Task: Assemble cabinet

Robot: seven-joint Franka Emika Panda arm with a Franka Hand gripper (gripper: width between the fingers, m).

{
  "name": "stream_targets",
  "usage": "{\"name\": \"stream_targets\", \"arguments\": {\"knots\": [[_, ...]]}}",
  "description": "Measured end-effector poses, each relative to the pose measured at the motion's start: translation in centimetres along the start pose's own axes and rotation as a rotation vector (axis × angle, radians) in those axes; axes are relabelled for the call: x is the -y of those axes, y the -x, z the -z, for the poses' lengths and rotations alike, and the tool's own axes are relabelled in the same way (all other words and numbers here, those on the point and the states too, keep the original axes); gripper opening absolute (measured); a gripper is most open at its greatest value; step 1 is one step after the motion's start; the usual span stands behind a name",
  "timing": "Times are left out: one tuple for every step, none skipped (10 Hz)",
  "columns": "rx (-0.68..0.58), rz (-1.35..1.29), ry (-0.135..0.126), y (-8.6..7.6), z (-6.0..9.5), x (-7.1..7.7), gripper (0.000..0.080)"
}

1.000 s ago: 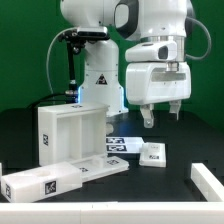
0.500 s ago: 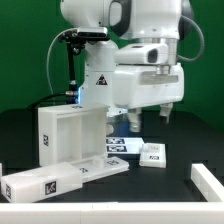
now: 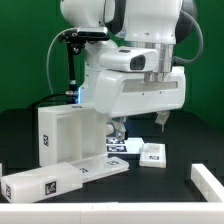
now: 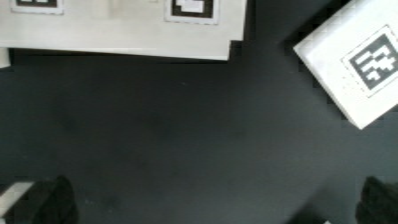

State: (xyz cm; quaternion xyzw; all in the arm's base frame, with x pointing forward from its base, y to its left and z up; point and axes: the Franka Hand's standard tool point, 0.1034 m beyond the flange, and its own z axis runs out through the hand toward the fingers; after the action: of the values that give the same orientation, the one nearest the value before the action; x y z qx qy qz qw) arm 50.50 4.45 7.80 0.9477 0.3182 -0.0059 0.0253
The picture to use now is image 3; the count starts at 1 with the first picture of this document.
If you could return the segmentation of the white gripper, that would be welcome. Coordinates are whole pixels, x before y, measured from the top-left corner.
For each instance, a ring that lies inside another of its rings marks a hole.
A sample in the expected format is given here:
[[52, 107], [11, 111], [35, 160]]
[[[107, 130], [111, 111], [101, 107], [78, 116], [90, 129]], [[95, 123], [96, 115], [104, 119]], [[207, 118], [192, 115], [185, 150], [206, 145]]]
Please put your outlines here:
[[112, 119], [116, 138], [124, 140], [124, 116], [158, 112], [154, 128], [163, 132], [170, 112], [185, 101], [186, 78], [184, 68], [177, 66], [158, 81], [144, 81], [143, 73], [102, 71], [96, 82], [95, 109]]

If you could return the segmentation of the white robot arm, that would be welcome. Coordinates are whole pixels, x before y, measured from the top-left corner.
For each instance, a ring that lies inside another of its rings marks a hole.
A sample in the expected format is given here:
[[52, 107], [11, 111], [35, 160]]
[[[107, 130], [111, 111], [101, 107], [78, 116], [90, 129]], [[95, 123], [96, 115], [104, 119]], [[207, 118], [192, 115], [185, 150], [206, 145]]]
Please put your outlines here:
[[193, 0], [61, 0], [73, 49], [85, 51], [82, 99], [91, 102], [120, 139], [133, 115], [169, 112], [185, 101], [183, 60], [173, 55], [179, 27], [195, 18]]

